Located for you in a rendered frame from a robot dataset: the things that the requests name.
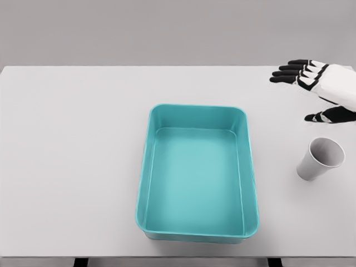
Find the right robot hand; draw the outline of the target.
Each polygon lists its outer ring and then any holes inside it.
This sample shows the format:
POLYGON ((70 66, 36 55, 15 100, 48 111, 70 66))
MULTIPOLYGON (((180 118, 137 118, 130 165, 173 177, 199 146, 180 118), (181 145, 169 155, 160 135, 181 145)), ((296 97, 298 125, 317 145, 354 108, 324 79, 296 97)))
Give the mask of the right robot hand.
POLYGON ((356 72, 338 64, 316 60, 291 60, 279 66, 272 83, 298 85, 335 106, 306 115, 304 120, 318 123, 356 122, 356 72))

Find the white paper cup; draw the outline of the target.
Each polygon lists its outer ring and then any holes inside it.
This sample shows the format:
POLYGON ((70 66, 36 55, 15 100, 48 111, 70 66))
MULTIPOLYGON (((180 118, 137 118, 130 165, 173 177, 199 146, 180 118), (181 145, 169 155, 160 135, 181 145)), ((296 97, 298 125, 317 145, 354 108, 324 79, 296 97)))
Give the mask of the white paper cup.
POLYGON ((342 166, 344 161, 345 151, 339 143, 326 137, 318 137, 309 143, 296 172, 303 180, 313 181, 327 171, 342 166))

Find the teal plastic basket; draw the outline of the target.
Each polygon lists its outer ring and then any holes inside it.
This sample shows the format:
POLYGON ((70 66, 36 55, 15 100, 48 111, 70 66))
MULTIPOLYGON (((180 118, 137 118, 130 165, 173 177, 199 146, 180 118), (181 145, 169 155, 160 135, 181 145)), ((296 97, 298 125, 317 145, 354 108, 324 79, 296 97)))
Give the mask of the teal plastic basket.
POLYGON ((152 240, 238 244, 255 235, 259 208, 246 113, 154 106, 135 219, 152 240))

